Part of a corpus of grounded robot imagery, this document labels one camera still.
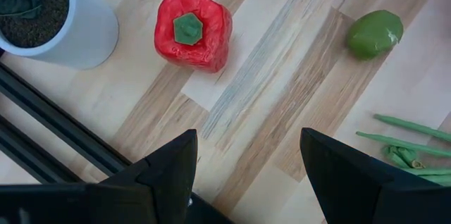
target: black metal rail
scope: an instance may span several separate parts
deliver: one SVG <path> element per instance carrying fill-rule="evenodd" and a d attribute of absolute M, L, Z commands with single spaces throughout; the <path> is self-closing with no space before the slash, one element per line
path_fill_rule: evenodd
<path fill-rule="evenodd" d="M 108 176 L 131 164 L 114 148 L 2 63 L 0 63 L 0 92 Z"/>
<path fill-rule="evenodd" d="M 0 150 L 43 184 L 82 180 L 0 116 Z"/>

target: green fruit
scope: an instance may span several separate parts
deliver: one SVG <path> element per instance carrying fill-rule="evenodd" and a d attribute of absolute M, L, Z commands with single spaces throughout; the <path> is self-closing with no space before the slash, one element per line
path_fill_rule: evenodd
<path fill-rule="evenodd" d="M 357 58 L 369 60 L 390 51 L 401 41 L 403 32 L 399 16 L 379 10 L 357 20 L 347 33 L 346 42 Z"/>

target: wooden floor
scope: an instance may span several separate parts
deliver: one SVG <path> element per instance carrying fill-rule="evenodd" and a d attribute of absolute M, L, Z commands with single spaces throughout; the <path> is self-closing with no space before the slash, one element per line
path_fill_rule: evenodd
<path fill-rule="evenodd" d="M 133 161 L 197 128 L 194 190 L 238 223 L 325 223 L 302 165 L 302 127 L 376 157 L 381 145 L 356 130 L 437 142 L 373 113 L 451 130 L 451 0 L 217 0 L 234 30 L 227 67 L 214 75 L 156 54 L 161 0 L 107 1 L 121 34 L 98 68 L 1 60 Z M 356 61 L 343 45 L 346 31 L 377 9 L 401 17 L 404 37 L 389 56 Z M 6 97 L 0 107 L 84 180 L 106 177 Z M 36 182 L 4 155 L 0 164 L 2 183 Z"/>

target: plant pot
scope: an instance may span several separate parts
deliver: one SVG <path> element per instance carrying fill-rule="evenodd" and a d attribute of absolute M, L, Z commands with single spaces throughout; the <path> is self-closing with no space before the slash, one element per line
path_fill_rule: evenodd
<path fill-rule="evenodd" d="M 69 0 L 66 21 L 50 41 L 34 48 L 20 48 L 0 32 L 0 48 L 16 56 L 88 69 L 111 55 L 118 31 L 117 18 L 105 1 Z"/>

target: red bell pepper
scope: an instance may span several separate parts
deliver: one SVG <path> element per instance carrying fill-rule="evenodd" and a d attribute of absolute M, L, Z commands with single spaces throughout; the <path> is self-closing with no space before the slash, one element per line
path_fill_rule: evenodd
<path fill-rule="evenodd" d="M 163 0 L 154 43 L 158 53 L 180 66 L 216 73 L 228 57 L 232 16 L 212 0 Z"/>

